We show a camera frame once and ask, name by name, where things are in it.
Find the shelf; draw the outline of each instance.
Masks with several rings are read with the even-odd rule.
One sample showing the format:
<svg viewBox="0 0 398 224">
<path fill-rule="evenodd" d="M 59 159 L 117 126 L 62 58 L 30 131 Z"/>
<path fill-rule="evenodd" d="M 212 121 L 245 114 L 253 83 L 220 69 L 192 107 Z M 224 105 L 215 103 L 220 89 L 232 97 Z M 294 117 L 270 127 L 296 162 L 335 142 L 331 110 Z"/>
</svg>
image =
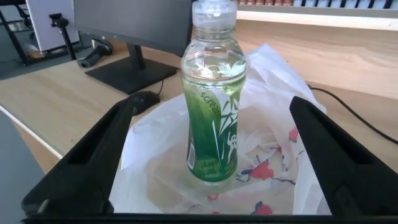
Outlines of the shelf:
<svg viewBox="0 0 398 224">
<path fill-rule="evenodd" d="M 239 5 L 238 19 L 398 31 L 398 10 L 396 9 Z"/>
</svg>

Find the white bottle cap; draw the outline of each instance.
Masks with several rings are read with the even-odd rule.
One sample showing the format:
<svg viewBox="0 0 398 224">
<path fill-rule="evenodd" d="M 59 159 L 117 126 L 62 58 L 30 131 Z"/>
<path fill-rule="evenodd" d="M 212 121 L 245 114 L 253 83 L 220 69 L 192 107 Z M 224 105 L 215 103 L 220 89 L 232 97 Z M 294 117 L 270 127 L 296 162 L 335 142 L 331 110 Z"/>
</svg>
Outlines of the white bottle cap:
<svg viewBox="0 0 398 224">
<path fill-rule="evenodd" d="M 197 0 L 192 6 L 193 25 L 200 29 L 232 29 L 236 23 L 236 2 Z"/>
</svg>

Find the green tea bottle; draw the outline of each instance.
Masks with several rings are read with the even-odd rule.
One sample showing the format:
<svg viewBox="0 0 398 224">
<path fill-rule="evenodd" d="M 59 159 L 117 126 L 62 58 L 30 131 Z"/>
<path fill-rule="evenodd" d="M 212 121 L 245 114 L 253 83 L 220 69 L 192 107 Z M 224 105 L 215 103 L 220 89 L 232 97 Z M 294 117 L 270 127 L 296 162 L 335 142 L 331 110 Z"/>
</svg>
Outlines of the green tea bottle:
<svg viewBox="0 0 398 224">
<path fill-rule="evenodd" d="M 237 6 L 230 0 L 193 3 L 195 39 L 182 58 L 183 89 L 190 118 L 187 166 L 198 179 L 216 184 L 238 162 L 238 108 L 246 60 L 232 37 Z"/>
</svg>

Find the computer monitor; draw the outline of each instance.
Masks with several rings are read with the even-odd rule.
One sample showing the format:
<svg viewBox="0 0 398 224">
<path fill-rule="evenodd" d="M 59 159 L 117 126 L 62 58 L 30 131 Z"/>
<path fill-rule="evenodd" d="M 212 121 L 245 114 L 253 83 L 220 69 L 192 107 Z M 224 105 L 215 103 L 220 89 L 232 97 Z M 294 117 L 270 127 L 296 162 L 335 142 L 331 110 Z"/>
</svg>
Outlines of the computer monitor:
<svg viewBox="0 0 398 224">
<path fill-rule="evenodd" d="M 178 68 L 145 59 L 141 46 L 182 57 L 192 34 L 193 0 L 74 0 L 75 27 L 127 42 L 130 57 L 86 72 L 127 94 Z"/>
</svg>

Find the floor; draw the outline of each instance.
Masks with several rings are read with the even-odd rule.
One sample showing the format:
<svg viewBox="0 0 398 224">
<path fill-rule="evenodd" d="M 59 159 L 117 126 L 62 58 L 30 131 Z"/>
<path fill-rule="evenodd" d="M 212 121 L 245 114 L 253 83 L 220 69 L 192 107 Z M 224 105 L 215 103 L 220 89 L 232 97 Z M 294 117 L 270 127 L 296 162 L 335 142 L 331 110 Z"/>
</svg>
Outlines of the floor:
<svg viewBox="0 0 398 224">
<path fill-rule="evenodd" d="M 19 42 L 31 43 L 30 32 L 17 34 Z M 84 45 L 90 44 L 90 37 L 82 37 Z M 0 82 L 8 78 L 51 67 L 70 61 L 69 56 L 47 60 L 25 67 L 19 59 L 4 26 L 0 26 Z M 76 54 L 85 57 L 90 49 Z M 21 200 L 44 176 L 42 169 L 19 136 L 10 119 L 0 112 L 0 223 L 19 223 L 24 218 Z"/>
</svg>

